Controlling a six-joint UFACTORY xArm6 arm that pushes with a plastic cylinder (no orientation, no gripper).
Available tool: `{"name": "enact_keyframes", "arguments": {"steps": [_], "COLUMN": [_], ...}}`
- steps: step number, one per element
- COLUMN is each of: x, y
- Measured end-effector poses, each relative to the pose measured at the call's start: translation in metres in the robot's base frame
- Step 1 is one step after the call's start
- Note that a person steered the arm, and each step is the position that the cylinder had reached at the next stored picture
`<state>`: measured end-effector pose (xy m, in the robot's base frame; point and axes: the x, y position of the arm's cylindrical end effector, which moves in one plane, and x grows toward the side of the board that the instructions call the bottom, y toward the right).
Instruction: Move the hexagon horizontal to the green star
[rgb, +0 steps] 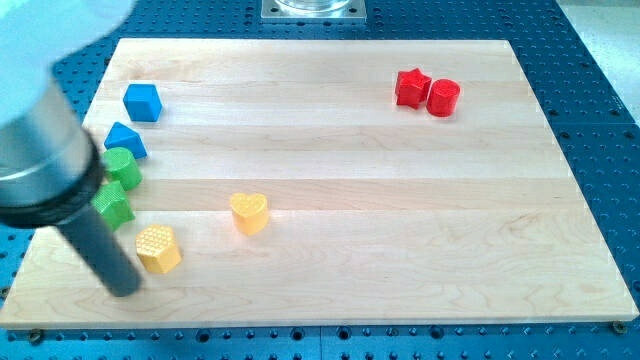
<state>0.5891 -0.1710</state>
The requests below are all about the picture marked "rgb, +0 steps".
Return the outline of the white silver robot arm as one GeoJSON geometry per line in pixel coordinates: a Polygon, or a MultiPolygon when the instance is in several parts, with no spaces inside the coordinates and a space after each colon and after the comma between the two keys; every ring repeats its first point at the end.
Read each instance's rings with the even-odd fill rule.
{"type": "Polygon", "coordinates": [[[20,229],[57,228],[116,297],[135,293],[141,276],[91,204],[104,167],[51,67],[111,33],[134,5],[1,4],[1,221],[20,229]]]}

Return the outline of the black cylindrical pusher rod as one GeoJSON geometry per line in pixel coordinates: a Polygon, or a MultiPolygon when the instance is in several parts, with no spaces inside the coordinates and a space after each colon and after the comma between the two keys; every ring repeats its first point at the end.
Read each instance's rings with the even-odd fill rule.
{"type": "Polygon", "coordinates": [[[134,294],[141,275],[101,214],[87,204],[56,225],[98,280],[115,297],[134,294]]]}

